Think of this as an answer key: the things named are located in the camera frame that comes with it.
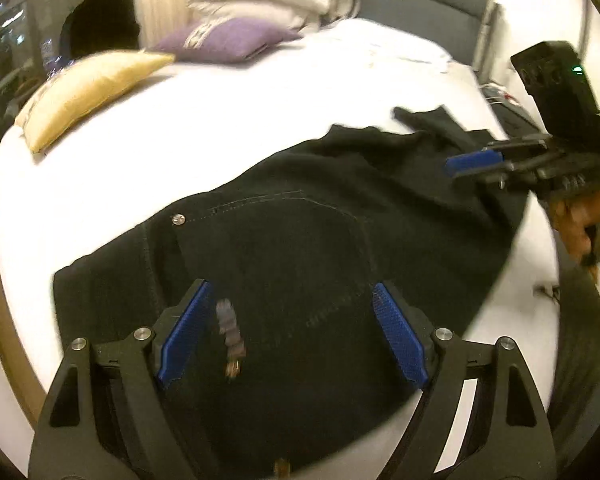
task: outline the bed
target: bed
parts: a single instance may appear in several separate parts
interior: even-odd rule
[[[397,105],[412,111],[444,105],[465,129],[486,128],[504,138],[477,79],[488,58],[493,8],[491,0],[362,0],[361,18],[448,51],[454,60],[446,72],[318,32],[248,66],[162,69],[42,156],[31,155],[19,128],[8,131],[0,146],[0,273],[18,335],[43,387],[49,388],[63,352],[53,274],[169,203],[214,189],[276,151],[321,137],[333,123],[408,134],[392,118]],[[504,333],[516,339],[545,405],[554,377],[558,311],[554,302],[534,294],[534,286],[556,283],[557,273],[551,227],[529,197],[509,261],[465,334],[488,343]],[[471,399],[468,387],[441,465],[455,460]],[[377,463],[365,461],[365,453],[343,452],[360,478],[377,475],[412,409],[406,406],[356,448],[375,450]],[[338,474],[330,472],[329,478]]]

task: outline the black garment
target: black garment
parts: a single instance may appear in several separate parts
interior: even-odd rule
[[[247,357],[233,381],[212,320],[166,409],[192,450],[192,409],[221,478],[298,468],[386,420],[411,395],[372,309],[392,280],[462,334],[509,254],[526,196],[453,192],[445,159],[478,148],[443,109],[400,112],[410,136],[334,126],[234,181],[179,200],[56,273],[62,341],[125,337],[195,278],[230,298]],[[172,217],[184,215],[175,225]]]

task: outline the yellow pillow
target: yellow pillow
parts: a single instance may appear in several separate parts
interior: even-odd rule
[[[24,105],[15,124],[24,130],[29,149],[37,153],[78,119],[173,60],[172,54],[135,50],[111,50],[85,57],[44,83]]]

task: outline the silver bolt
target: silver bolt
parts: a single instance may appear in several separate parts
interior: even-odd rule
[[[71,348],[73,350],[82,350],[85,346],[87,346],[87,340],[83,337],[71,341]]]
[[[505,349],[505,350],[513,350],[516,347],[516,342],[513,341],[512,338],[510,337],[506,337],[504,336],[501,340],[500,340],[500,345]]]
[[[144,341],[145,339],[149,339],[151,337],[151,329],[145,326],[141,326],[134,332],[134,337],[138,339],[138,341]]]
[[[436,330],[436,337],[440,339],[440,341],[449,341],[453,336],[454,333],[448,328],[439,328]]]

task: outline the human hand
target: human hand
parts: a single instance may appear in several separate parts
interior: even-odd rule
[[[584,229],[600,224],[600,191],[573,202],[551,205],[551,220],[569,254],[577,261],[591,252],[591,240]]]

